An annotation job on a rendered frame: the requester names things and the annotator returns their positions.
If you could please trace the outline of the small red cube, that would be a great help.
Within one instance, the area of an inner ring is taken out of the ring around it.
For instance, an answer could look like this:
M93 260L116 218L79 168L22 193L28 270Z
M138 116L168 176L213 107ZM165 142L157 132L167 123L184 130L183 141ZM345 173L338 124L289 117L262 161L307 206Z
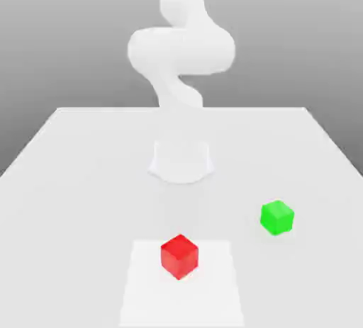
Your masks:
M181 280L199 266L199 248L182 234L160 247L162 267Z

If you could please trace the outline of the small green cube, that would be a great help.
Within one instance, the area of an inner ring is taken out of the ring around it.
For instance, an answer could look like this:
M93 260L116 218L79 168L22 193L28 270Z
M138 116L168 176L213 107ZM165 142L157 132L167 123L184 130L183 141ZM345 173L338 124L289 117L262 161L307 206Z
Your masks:
M281 200L264 204L261 208L260 223L272 235L291 231L295 212Z

